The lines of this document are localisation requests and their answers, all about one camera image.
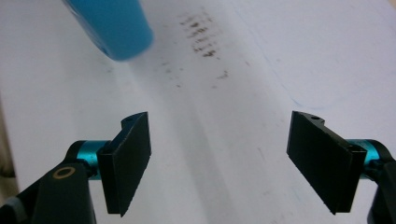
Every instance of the blue cylinder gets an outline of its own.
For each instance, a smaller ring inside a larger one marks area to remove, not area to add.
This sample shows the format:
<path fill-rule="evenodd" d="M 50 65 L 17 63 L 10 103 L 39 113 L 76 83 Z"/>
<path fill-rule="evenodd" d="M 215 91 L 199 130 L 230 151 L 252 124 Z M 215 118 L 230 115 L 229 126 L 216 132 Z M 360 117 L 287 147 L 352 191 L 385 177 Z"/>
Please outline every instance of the blue cylinder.
<path fill-rule="evenodd" d="M 110 59 L 128 60 L 153 35 L 139 0 L 64 0 L 91 41 Z"/>

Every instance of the table surface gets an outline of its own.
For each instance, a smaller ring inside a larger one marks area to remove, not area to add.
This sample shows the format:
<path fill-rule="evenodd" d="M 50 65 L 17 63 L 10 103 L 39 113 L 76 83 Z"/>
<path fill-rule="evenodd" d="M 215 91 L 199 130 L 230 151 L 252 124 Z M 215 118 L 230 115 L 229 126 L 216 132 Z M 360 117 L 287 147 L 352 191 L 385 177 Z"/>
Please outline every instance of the table surface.
<path fill-rule="evenodd" d="M 362 180 L 351 213 L 334 216 L 286 147 L 299 110 L 396 155 L 388 1 L 141 3 L 154 42 L 117 63 L 62 1 L 2 1 L 0 97 L 21 189 L 73 142 L 112 139 L 121 119 L 148 111 L 148 169 L 123 218 L 106 213 L 91 181 L 98 223 L 366 223 L 374 182 Z M 205 32 L 191 35 L 189 22 Z"/>

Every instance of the white surface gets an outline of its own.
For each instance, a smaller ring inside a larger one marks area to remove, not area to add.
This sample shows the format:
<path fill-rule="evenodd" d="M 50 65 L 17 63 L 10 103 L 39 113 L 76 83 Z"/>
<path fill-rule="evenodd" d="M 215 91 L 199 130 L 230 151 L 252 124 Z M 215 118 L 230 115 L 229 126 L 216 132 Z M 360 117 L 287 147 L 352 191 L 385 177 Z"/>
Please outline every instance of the white surface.
<path fill-rule="evenodd" d="M 2 1 L 0 95 L 21 189 L 74 141 L 112 139 L 121 119 L 148 111 L 153 155 L 130 210 L 108 215 L 93 182 L 98 223 L 366 222 L 375 183 L 361 181 L 352 212 L 333 216 L 286 146 L 294 109 L 396 155 L 389 2 L 142 4 L 155 41 L 115 63 L 61 1 Z M 205 31 L 193 36 L 193 21 Z"/>

